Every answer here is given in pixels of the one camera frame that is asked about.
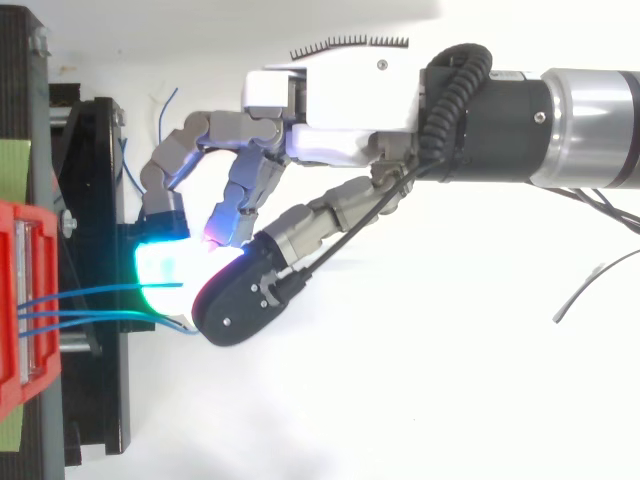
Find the white wall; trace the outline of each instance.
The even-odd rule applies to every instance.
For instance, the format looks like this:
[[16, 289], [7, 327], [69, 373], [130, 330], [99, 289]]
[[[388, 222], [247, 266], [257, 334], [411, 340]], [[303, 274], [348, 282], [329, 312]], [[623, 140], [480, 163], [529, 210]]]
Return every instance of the white wall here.
[[[425, 64], [475, 41], [498, 69], [640, 70], [638, 7], [622, 0], [30, 4], [53, 30], [52, 80], [126, 109], [136, 171], [175, 86], [166, 131], [237, 108], [247, 70], [328, 33], [409, 34]], [[230, 161], [207, 158], [182, 189], [195, 230]], [[258, 226], [360, 173], [291, 167]], [[632, 211], [637, 198], [611, 193]], [[614, 222], [531, 187], [419, 184], [251, 341], [131, 336], [133, 443], [117, 458], [85, 449], [68, 478], [638, 478], [638, 260], [551, 322], [595, 266], [634, 248]]]

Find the robotic hand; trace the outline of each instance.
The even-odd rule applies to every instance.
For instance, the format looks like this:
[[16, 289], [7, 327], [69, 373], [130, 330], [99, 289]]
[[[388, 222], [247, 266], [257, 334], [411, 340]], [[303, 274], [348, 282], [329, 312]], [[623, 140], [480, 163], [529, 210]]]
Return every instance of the robotic hand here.
[[[216, 345], [271, 322], [311, 274], [414, 181], [527, 182], [541, 187], [640, 186], [640, 74], [552, 69], [541, 78], [491, 71], [478, 45], [445, 50], [426, 67], [404, 39], [332, 38], [292, 63], [250, 72], [243, 112], [196, 112], [141, 172], [147, 228], [188, 236], [173, 189], [209, 151], [237, 152], [205, 235], [244, 255], [201, 290], [193, 318]], [[369, 167], [257, 233], [257, 210], [290, 161]], [[294, 270], [323, 239], [345, 235]]]

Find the silver metal cylinder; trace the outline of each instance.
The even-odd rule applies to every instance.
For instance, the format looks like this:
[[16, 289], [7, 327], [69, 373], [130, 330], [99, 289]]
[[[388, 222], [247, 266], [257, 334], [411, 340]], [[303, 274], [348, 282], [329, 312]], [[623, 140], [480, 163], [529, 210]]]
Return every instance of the silver metal cylinder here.
[[60, 351], [62, 353], [90, 352], [91, 347], [84, 332], [62, 332]]
[[67, 124], [71, 107], [53, 107], [49, 109], [49, 126], [62, 128]]
[[568, 69], [551, 69], [542, 79], [553, 100], [553, 127], [531, 181], [540, 187], [623, 185], [637, 164], [632, 149], [637, 112], [629, 80], [621, 72]]

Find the red plastic bin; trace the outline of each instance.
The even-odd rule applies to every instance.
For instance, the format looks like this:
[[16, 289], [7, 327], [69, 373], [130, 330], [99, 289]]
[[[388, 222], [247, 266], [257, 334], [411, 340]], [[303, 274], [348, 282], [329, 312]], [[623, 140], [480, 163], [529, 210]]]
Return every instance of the red plastic bin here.
[[[57, 218], [30, 205], [0, 201], [0, 421], [16, 406], [47, 388], [60, 374], [60, 335], [57, 330], [30, 337], [28, 381], [21, 379], [18, 339], [16, 222], [31, 231], [31, 293], [33, 298], [58, 293]], [[31, 311], [58, 310], [51, 300]], [[36, 318], [30, 328], [58, 323], [58, 317]]]

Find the green tape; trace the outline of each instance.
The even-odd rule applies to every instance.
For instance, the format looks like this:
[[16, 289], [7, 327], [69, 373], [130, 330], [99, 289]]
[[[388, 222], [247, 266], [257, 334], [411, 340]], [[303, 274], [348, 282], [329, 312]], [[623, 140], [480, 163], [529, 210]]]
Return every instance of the green tape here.
[[24, 407], [13, 409], [0, 423], [0, 452], [19, 452], [22, 440], [22, 414]]
[[0, 198], [25, 203], [31, 140], [0, 140]]
[[[25, 203], [30, 140], [0, 140], [0, 199]], [[0, 422], [0, 452], [18, 452], [22, 440], [22, 405]]]

